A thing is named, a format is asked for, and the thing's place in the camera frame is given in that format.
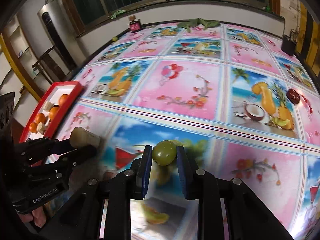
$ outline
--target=red tray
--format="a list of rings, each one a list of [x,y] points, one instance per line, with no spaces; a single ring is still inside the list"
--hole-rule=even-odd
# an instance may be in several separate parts
[[[58,128],[64,115],[66,114],[72,103],[76,100],[82,89],[83,87],[78,81],[65,81],[53,83],[51,87],[47,90],[47,92],[44,94],[44,96],[41,98],[40,102],[36,106],[36,109],[33,111],[27,125],[25,126],[22,132],[19,142],[25,142],[27,138],[30,137],[31,139],[41,138],[44,136],[51,138],[54,135],[56,129]],[[44,113],[45,116],[49,115],[48,112],[44,111],[44,103],[49,100],[54,105],[57,105],[58,100],[62,94],[69,94],[69,96],[67,97],[63,105],[59,108],[55,118],[48,125],[48,128],[44,135],[40,133],[31,133],[29,131],[29,126],[32,122],[34,122],[36,115],[38,113]]]

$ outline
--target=printed pineapple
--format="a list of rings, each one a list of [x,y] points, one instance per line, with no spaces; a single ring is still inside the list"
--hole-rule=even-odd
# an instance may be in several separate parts
[[[279,100],[280,106],[278,107],[279,120],[277,125],[285,130],[293,130],[294,122],[290,110],[286,107],[286,97],[284,90],[275,82],[272,83],[272,91]]]

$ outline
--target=orange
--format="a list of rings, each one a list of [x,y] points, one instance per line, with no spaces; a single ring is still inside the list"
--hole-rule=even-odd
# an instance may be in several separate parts
[[[36,115],[35,123],[39,124],[41,122],[41,123],[45,124],[46,120],[47,120],[47,118],[45,117],[45,115],[42,113],[39,113]]]
[[[63,94],[60,98],[59,98],[59,106],[62,106],[62,104],[67,100],[68,95],[67,94]]]
[[[35,122],[32,122],[30,125],[29,125],[29,131],[32,132],[32,133],[37,133],[37,124]]]
[[[58,110],[59,110],[59,107],[57,107],[57,106],[50,109],[50,112],[49,112],[50,120],[52,120],[56,116]]]

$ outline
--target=printed lemon slice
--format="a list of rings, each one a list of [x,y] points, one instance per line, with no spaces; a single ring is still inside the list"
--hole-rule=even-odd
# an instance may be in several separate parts
[[[251,88],[252,92],[256,95],[259,95],[262,92],[261,87],[268,88],[268,84],[265,82],[259,82],[257,84],[254,84]]]
[[[291,128],[291,123],[289,119],[286,120],[277,120],[277,125],[279,125],[282,129],[289,130]]]
[[[155,209],[141,204],[145,219],[150,224],[163,224],[168,221],[169,215],[166,213],[159,213]]]

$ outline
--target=green leaf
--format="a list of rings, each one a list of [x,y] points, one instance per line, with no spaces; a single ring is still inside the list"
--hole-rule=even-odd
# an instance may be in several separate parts
[[[206,20],[204,19],[199,19],[199,22],[204,26],[204,30],[206,30],[208,28],[208,23]]]
[[[218,22],[218,21],[208,22],[208,28],[213,28],[213,27],[216,27],[219,25],[220,25],[220,22]]]
[[[202,24],[203,26],[207,25],[207,22],[204,19],[199,19],[200,24]]]
[[[189,22],[189,27],[197,27],[198,26],[198,18]]]
[[[177,24],[178,28],[187,28],[189,26],[188,22],[181,22]]]

